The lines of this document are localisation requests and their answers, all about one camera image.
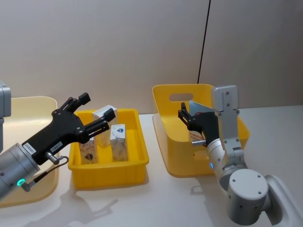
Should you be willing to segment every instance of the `tabletop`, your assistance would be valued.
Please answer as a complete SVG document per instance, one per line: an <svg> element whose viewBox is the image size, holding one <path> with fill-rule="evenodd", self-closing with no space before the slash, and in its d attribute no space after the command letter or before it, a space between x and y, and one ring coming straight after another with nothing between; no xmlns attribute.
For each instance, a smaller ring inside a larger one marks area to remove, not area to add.
<svg viewBox="0 0 303 227"><path fill-rule="evenodd" d="M249 168L279 176L303 207L303 106L242 109L250 130L244 150ZM238 227L225 212L225 196L213 175L175 178L158 147L152 114L140 115L150 163L142 185L76 191L67 166L48 198L0 209L2 227ZM69 146L61 154L68 155ZM271 226L264 213L252 227Z"/></svg>

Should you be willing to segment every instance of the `silver cylinder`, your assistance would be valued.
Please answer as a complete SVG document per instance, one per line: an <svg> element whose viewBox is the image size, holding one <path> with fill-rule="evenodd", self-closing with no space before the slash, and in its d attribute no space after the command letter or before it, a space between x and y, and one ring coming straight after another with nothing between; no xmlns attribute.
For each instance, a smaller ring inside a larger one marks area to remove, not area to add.
<svg viewBox="0 0 303 227"><path fill-rule="evenodd" d="M194 146L203 146L206 144L206 140L192 141L191 144Z"/></svg>
<svg viewBox="0 0 303 227"><path fill-rule="evenodd" d="M230 176L233 174L233 172L246 168L243 164L234 164L226 166L226 162L224 159L225 151L222 147L220 139L216 139L212 141L207 146L207 155L210 159L211 163L214 167L214 174L216 175L216 178L218 179L218 182L220 186L227 191L228 185L229 185L229 179Z"/></svg>
<svg viewBox="0 0 303 227"><path fill-rule="evenodd" d="M243 226L254 224L263 210L268 192L266 179L251 169L241 169L230 177L227 191L227 214Z"/></svg>
<svg viewBox="0 0 303 227"><path fill-rule="evenodd" d="M59 164L59 159L57 159L51 152L47 152L45 154L45 157L51 160L51 162L54 163L55 165Z"/></svg>
<svg viewBox="0 0 303 227"><path fill-rule="evenodd" d="M19 180L31 177L39 170L38 164L20 144L3 152L0 155L0 200L18 186Z"/></svg>

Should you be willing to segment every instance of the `yellow basket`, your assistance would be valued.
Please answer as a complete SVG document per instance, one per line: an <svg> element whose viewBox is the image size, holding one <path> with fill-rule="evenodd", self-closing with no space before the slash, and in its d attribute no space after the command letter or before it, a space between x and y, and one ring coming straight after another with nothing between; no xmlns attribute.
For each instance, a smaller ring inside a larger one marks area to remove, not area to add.
<svg viewBox="0 0 303 227"><path fill-rule="evenodd" d="M158 144L167 171L177 177L212 174L206 148L193 147L189 142L188 130L178 118L181 103L187 100L171 101L172 96L191 95L195 102L212 107L211 89L208 84L157 85L153 96L158 109L153 116ZM250 133L242 120L238 118L238 131L241 145L244 148Z"/></svg>
<svg viewBox="0 0 303 227"><path fill-rule="evenodd" d="M83 124L92 122L94 111L76 113ZM118 109L118 122L125 124L128 161L113 162L110 145L98 146L99 163L81 164L78 143L71 144L68 168L72 172L73 183L78 189L96 189L98 187L130 185L143 183L146 165L149 162L138 112L134 109Z"/></svg>

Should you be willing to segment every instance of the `black cable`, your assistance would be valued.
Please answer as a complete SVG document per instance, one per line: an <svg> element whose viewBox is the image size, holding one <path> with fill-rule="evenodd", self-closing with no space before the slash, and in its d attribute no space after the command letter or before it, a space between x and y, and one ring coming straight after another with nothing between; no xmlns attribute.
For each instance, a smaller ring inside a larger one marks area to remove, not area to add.
<svg viewBox="0 0 303 227"><path fill-rule="evenodd" d="M51 171L55 170L56 168L59 168L59 167L61 167L61 166L65 165L65 164L67 164L67 163L68 163L68 161L69 161L68 157L67 157L67 156L63 156L63 158L65 158L65 159L66 159L66 161L65 161L65 162L63 162L62 164L57 165L57 166L55 166L54 168L50 169L49 171L47 171L47 173L49 174Z"/></svg>
<svg viewBox="0 0 303 227"><path fill-rule="evenodd" d="M40 174L38 177L36 177L33 181L34 181L35 183L37 183L37 182L40 181L43 177L45 177L46 175L48 175L51 171L53 171L53 170L55 170L56 168L59 168L59 167L65 165L65 164L67 164L68 161L69 161L68 157L67 157L67 156L63 156L63 158L66 159L65 162L63 162L63 163L60 164L60 165L55 166L54 168L50 169L49 171L45 171L45 172L41 173L41 174Z"/></svg>
<svg viewBox="0 0 303 227"><path fill-rule="evenodd" d="M202 52L201 52L201 59L200 59L200 67L199 67L199 74L198 74L198 82L197 82L197 84L199 83L199 80L200 80L202 58L203 58L204 44L205 44L207 24L208 24L208 17L209 17L210 2L211 2L211 0L209 0L209 4L208 4L208 11L207 11L207 17L206 17L206 24L205 24L205 31L204 31L204 38L203 38L203 44L202 44Z"/></svg>

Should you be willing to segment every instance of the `product box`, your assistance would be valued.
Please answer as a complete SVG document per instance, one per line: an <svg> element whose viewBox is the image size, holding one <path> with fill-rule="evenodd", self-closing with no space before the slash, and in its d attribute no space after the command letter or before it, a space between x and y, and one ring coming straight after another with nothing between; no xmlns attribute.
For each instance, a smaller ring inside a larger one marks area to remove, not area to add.
<svg viewBox="0 0 303 227"><path fill-rule="evenodd" d="M82 164L98 163L98 152L94 138L90 138L90 140L85 144L79 143L79 148Z"/></svg>
<svg viewBox="0 0 303 227"><path fill-rule="evenodd" d="M110 145L112 148L113 161L127 161L125 124L112 125Z"/></svg>
<svg viewBox="0 0 303 227"><path fill-rule="evenodd" d="M115 113L115 118L112 119L110 122L108 122L109 128L113 125L113 124L118 124L118 111L116 108L114 108L111 105L107 105L102 107L101 109L98 109L97 111L93 112L93 120L97 120L99 118L101 118L103 116L103 114L109 110L110 108L112 108L114 110ZM107 147L110 144L110 129L95 136L95 143L103 148Z"/></svg>

